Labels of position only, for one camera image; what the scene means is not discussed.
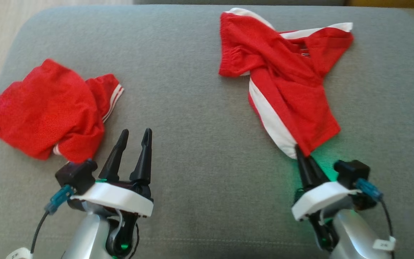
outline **gray couch cushion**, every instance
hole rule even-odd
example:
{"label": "gray couch cushion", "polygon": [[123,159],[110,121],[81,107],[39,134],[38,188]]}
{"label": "gray couch cushion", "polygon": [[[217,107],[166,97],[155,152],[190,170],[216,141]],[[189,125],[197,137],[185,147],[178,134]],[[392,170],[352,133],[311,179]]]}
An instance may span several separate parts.
{"label": "gray couch cushion", "polygon": [[135,4],[177,5],[344,5],[345,0],[134,0]]}
{"label": "gray couch cushion", "polygon": [[[294,160],[266,135],[248,79],[222,78],[219,16],[231,6],[140,5],[45,10],[21,29],[0,92],[46,58],[84,78],[114,73],[125,87],[106,123],[103,165],[123,128],[127,177],[146,127],[154,131],[153,216],[140,220],[136,258],[313,258],[308,223],[291,214]],[[249,6],[278,30],[353,22],[355,41],[325,80],[341,133],[315,152],[323,167],[358,159],[386,195],[397,258],[414,258],[414,18],[403,10]],[[29,246],[65,161],[37,161],[0,140],[0,258]],[[387,237],[381,208],[363,213]],[[83,213],[67,206],[41,229],[36,257],[58,259]]]}

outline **robotic arm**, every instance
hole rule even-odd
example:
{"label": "robotic arm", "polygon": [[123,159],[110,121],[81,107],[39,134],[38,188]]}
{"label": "robotic arm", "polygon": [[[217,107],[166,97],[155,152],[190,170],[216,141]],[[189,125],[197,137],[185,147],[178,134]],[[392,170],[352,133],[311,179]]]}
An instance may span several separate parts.
{"label": "robotic arm", "polygon": [[[128,136],[129,131],[123,130],[98,180],[92,175],[97,169],[92,160],[67,163],[55,174],[62,189],[46,206],[31,250],[18,249],[6,259],[32,259],[41,224],[65,201],[87,216],[62,259],[128,259],[135,254],[139,242],[137,220],[150,217],[153,211],[149,189],[152,131],[145,131],[142,151],[129,181],[120,181],[118,171]],[[337,181],[331,182],[312,156],[304,157],[298,146],[295,149],[303,186],[295,192],[292,213],[295,220],[310,222],[319,248],[328,251],[330,259],[394,259],[389,214],[382,193],[367,181],[370,168],[357,160],[339,160],[334,165],[339,173]],[[356,212],[373,208],[377,202],[381,202],[388,218],[389,240],[381,240]]]}
{"label": "robotic arm", "polygon": [[[295,192],[292,213],[295,220],[308,220],[320,249],[330,259],[393,259],[389,213],[382,193],[367,182],[370,168],[360,161],[337,161],[337,181],[331,182],[312,156],[304,157],[295,147],[303,187]],[[381,240],[356,210],[373,208],[381,202],[391,231],[389,241]]]}
{"label": "robotic arm", "polygon": [[[38,225],[31,250],[12,252],[7,259],[32,259],[36,237],[47,215],[52,215],[63,202],[75,210],[87,213],[79,225],[70,247],[62,259],[128,259],[137,249],[139,229],[137,220],[153,212],[151,198],[151,141],[152,131],[147,128],[142,140],[142,151],[129,181],[118,176],[122,153],[127,145],[129,131],[123,130],[111,151],[99,179],[92,172],[97,163],[88,160],[82,164],[68,162],[55,177],[62,189],[46,206],[46,214]],[[137,240],[134,242],[134,230]]]}

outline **folded cloth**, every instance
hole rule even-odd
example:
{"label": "folded cloth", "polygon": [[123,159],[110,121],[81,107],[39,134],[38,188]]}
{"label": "folded cloth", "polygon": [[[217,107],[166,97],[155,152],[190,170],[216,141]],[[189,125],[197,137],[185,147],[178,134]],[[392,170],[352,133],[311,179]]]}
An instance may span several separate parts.
{"label": "folded cloth", "polygon": [[123,88],[112,74],[84,81],[52,59],[0,95],[0,138],[28,156],[92,158]]}
{"label": "folded cloth", "polygon": [[323,79],[353,41],[352,23],[279,33],[262,17],[233,8],[220,17],[219,74],[250,73],[249,101],[286,155],[305,156],[340,131]]}

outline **white stripe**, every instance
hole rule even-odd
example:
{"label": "white stripe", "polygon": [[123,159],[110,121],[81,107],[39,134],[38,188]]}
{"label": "white stripe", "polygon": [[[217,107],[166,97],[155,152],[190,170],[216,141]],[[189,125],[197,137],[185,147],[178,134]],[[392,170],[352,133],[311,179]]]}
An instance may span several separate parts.
{"label": "white stripe", "polygon": [[[327,28],[338,28],[345,32],[350,32],[352,30],[352,23],[336,23],[332,24],[330,26],[327,26]],[[281,33],[282,38],[287,40],[292,39],[299,39],[303,37],[307,37],[316,31],[320,31],[323,28],[310,28],[310,29],[302,29],[301,31],[294,31],[294,32],[284,32]]]}
{"label": "white stripe", "polygon": [[56,155],[59,155],[59,156],[62,155],[62,153],[59,150],[59,144],[58,143],[55,144],[53,151],[54,151],[54,154],[56,154]]}
{"label": "white stripe", "polygon": [[124,88],[120,88],[120,91],[117,93],[116,98],[114,99],[113,103],[110,103],[110,111],[108,114],[103,118],[103,122],[105,122],[111,115],[111,112],[115,108],[116,102],[118,101],[119,97],[122,95],[122,92],[124,91]]}
{"label": "white stripe", "polygon": [[115,101],[115,97],[116,95],[118,95],[118,93],[121,91],[122,86],[120,84],[118,84],[115,88],[115,90],[113,91],[113,93],[111,94],[110,97],[110,109],[108,110],[108,112],[103,116],[102,120],[103,122],[105,122],[105,120],[110,116],[111,112],[113,111],[113,102]]}
{"label": "white stripe", "polygon": [[257,15],[256,13],[252,12],[251,10],[243,9],[243,8],[232,8],[231,10],[225,12],[225,13],[234,13],[235,15],[240,16],[250,16],[258,21],[264,23],[266,26],[268,26],[271,29],[274,29],[274,27],[271,25],[270,22],[266,21],[263,17]]}
{"label": "white stripe", "polygon": [[249,83],[249,92],[252,97],[253,104],[261,117],[264,129],[268,132],[271,139],[287,156],[296,159],[295,139],[292,137],[292,134],[290,134],[287,127],[281,121],[279,115],[272,108],[271,104],[260,92],[251,78]]}

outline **cable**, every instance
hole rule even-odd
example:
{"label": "cable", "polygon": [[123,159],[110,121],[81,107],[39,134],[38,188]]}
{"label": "cable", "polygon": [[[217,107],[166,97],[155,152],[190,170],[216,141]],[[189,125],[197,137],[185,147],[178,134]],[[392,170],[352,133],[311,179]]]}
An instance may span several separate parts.
{"label": "cable", "polygon": [[44,223],[44,220],[46,220],[48,215],[49,215],[49,212],[46,211],[44,213],[44,216],[42,216],[41,221],[39,221],[38,227],[36,228],[36,232],[34,233],[35,235],[33,236],[33,242],[31,243],[30,254],[33,254],[35,252],[36,239],[38,239],[39,230],[41,229],[41,226]]}
{"label": "cable", "polygon": [[321,210],[321,212],[319,213],[319,216],[320,216],[320,218],[319,218],[319,225],[321,225],[321,226],[325,225],[325,218],[323,216],[324,210],[325,210],[325,208],[323,208]]}
{"label": "cable", "polygon": [[132,252],[132,254],[130,254],[129,259],[132,258],[135,255],[135,252],[137,251],[138,243],[140,243],[140,229],[138,228],[137,223],[135,223],[135,226],[137,227],[137,242],[135,242],[135,247],[133,248],[133,252]]}
{"label": "cable", "polygon": [[124,221],[123,217],[122,217],[122,213],[120,210],[116,209],[116,213],[119,216],[119,225],[117,228],[115,228],[111,233],[110,233],[110,239],[112,242],[115,241],[115,239],[117,238],[119,232],[121,231],[122,228],[122,222]]}
{"label": "cable", "polygon": [[[389,216],[389,212],[387,211],[386,203],[383,199],[380,199],[379,202],[381,202],[381,205],[384,209],[384,214],[386,215],[387,225],[389,227],[389,236],[394,236],[392,231],[392,223],[391,223],[391,217]],[[391,257],[394,259],[396,256],[394,254],[394,251],[391,251]]]}

